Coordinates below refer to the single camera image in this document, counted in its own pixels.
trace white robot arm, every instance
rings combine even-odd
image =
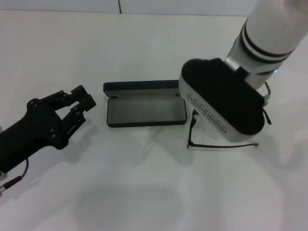
[[[267,98],[256,89],[308,33],[308,0],[259,0],[227,58],[190,60],[179,89],[199,114],[230,141],[259,133]]]

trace wire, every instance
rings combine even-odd
[[[118,5],[119,5],[119,11],[120,11],[120,13],[122,13],[122,9],[121,9],[121,1],[120,1],[120,0],[117,0],[117,3],[118,3]]]
[[[3,188],[4,188],[4,190],[2,190],[1,193],[2,193],[3,191],[5,191],[6,189],[9,189],[9,188],[12,187],[13,185],[17,184],[19,181],[21,181],[21,180],[25,177],[25,175],[26,175],[28,169],[29,169],[29,160],[28,160],[28,158],[27,158],[27,159],[26,159],[26,167],[25,167],[25,170],[24,170],[23,174],[22,174],[21,176],[15,177],[14,179],[12,179],[12,180],[6,182],[5,184],[1,185],[1,186],[0,186],[0,189],[3,189]]]
[[[26,173],[28,172],[28,168],[29,168],[29,160],[28,158],[26,159],[26,168],[24,170],[24,173],[21,175],[21,178],[24,178]]]
[[[269,92],[269,95],[270,95],[271,94],[271,90],[270,90],[270,86],[269,86],[269,84],[267,82],[265,82],[265,86],[268,89],[268,92]]]

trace white tabletop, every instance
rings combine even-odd
[[[3,129],[22,118],[29,100],[59,90],[83,85],[97,103],[68,147],[47,147],[30,157],[26,177],[0,198],[0,230],[306,231],[307,38],[269,80],[266,110],[273,125],[254,137],[258,148],[187,150],[189,122],[106,124],[105,82],[177,79],[191,58],[224,58],[244,22],[244,17],[0,12]],[[193,140],[229,144],[208,131],[199,119]]]

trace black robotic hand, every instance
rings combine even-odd
[[[64,119],[55,112],[77,101]],[[95,105],[81,85],[71,94],[59,91],[29,101],[26,115],[0,133],[0,172],[7,173],[43,147],[53,146],[58,150],[66,147],[69,138],[86,121],[83,112]]]

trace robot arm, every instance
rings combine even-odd
[[[259,0],[225,62],[260,88],[308,33],[307,0]]]
[[[64,119],[55,111],[79,102]],[[7,173],[43,147],[63,149],[86,121],[83,112],[96,105],[83,86],[67,94],[59,91],[43,99],[32,99],[26,115],[0,133],[0,172]]]
[[[267,97],[256,89],[281,66],[308,32],[308,0],[259,0],[225,61],[190,60],[181,96],[229,141],[259,133]]]

